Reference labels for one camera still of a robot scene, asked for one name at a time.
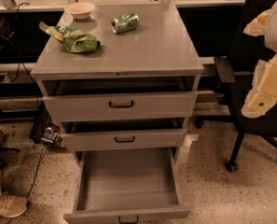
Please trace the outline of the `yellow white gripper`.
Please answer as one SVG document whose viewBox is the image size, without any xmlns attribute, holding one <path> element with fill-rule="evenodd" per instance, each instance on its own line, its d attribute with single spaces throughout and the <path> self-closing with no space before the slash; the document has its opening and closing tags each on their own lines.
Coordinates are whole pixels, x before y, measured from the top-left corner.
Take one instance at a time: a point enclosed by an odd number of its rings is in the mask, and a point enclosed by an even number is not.
<svg viewBox="0 0 277 224">
<path fill-rule="evenodd" d="M 277 11 L 268 9 L 246 25 L 243 32 L 264 36 L 265 46 L 275 52 L 267 62 L 259 60 L 242 114 L 250 119 L 264 116 L 277 103 Z"/>
</svg>

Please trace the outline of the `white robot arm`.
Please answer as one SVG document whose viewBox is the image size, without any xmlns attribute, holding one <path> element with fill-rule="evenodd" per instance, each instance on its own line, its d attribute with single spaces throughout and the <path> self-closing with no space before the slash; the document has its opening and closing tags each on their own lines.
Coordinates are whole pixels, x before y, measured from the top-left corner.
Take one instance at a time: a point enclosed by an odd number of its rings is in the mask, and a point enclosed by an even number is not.
<svg viewBox="0 0 277 224">
<path fill-rule="evenodd" d="M 256 64 L 252 89 L 242 107 L 242 114 L 249 119 L 264 116 L 277 103 L 277 1 L 246 25 L 243 32 L 250 36 L 264 36 L 265 47 L 275 52 L 267 62 Z"/>
</svg>

